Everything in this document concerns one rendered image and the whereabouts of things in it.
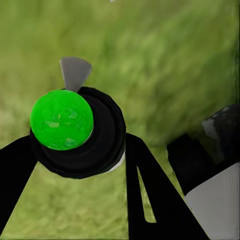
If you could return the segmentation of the insectifuge atomizer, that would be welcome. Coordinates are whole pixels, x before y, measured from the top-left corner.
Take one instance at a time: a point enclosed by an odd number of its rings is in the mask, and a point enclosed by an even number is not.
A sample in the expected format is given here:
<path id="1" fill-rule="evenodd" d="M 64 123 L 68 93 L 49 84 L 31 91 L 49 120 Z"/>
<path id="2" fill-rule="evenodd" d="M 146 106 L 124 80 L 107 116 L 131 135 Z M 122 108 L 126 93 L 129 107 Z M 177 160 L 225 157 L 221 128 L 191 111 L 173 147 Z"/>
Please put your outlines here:
<path id="1" fill-rule="evenodd" d="M 126 157 L 121 108 L 106 93 L 82 86 L 88 61 L 60 60 L 64 89 L 43 95 L 30 115 L 31 147 L 41 164 L 64 178 L 85 179 L 118 168 Z"/>

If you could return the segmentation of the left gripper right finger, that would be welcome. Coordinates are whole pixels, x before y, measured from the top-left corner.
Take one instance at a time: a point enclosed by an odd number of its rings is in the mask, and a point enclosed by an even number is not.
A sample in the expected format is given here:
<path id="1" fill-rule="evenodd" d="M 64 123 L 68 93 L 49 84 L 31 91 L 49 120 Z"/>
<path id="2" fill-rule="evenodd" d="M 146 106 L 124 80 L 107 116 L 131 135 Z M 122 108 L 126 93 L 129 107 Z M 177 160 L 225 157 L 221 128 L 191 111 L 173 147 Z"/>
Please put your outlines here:
<path id="1" fill-rule="evenodd" d="M 129 240 L 210 240 L 144 141 L 125 134 Z M 145 220 L 139 168 L 156 223 Z"/>

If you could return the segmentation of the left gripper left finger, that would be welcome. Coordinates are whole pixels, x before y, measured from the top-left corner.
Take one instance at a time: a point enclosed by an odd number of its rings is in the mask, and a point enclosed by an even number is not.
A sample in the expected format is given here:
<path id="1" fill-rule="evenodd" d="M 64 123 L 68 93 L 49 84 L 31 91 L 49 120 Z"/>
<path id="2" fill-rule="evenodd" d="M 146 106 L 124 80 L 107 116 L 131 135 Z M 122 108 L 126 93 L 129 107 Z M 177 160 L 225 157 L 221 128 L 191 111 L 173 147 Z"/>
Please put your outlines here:
<path id="1" fill-rule="evenodd" d="M 37 161 L 30 134 L 0 149 L 0 235 Z"/>

